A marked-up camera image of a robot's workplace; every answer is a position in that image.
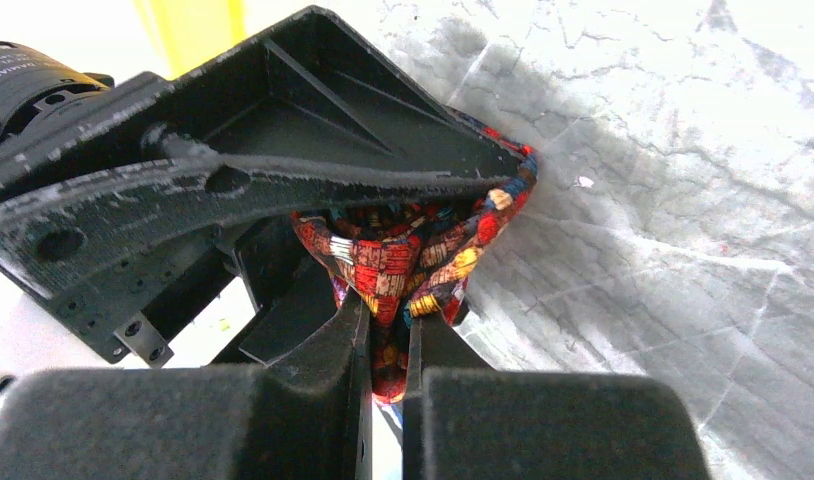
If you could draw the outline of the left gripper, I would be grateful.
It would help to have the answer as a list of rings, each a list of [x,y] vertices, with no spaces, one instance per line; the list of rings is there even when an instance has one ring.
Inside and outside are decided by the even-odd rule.
[[[116,84],[0,42],[0,204],[85,202],[172,169],[142,159],[123,129],[166,83],[142,72]]]

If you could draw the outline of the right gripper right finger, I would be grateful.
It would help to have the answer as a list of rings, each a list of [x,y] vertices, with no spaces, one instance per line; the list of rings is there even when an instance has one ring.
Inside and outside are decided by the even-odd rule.
[[[645,376],[492,368],[434,315],[410,329],[407,479],[706,479],[689,413]]]

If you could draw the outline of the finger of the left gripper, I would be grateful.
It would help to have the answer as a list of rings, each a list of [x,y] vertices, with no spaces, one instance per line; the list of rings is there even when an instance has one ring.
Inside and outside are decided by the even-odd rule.
[[[85,202],[0,204],[0,267],[36,295],[207,227],[481,193],[521,160],[318,6],[166,82],[123,129],[172,169]]]
[[[50,313],[105,361],[151,368],[197,330],[208,362],[267,363],[336,311],[330,284],[286,216],[201,229],[120,259],[49,301]]]

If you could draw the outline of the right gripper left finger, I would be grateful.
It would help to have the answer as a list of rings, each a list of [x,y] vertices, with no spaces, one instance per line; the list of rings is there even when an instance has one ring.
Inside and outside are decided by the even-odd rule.
[[[370,314],[356,294],[276,363],[49,370],[0,407],[0,479],[355,479]]]

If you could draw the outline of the multicolour patterned necktie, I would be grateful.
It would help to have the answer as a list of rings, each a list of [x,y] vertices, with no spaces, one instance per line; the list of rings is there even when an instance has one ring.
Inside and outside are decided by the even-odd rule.
[[[470,273],[537,183],[531,146],[463,118],[523,157],[514,176],[483,196],[291,216],[301,244],[326,269],[335,303],[355,291],[371,312],[372,392],[379,404],[405,395],[412,324],[435,314],[454,323]]]

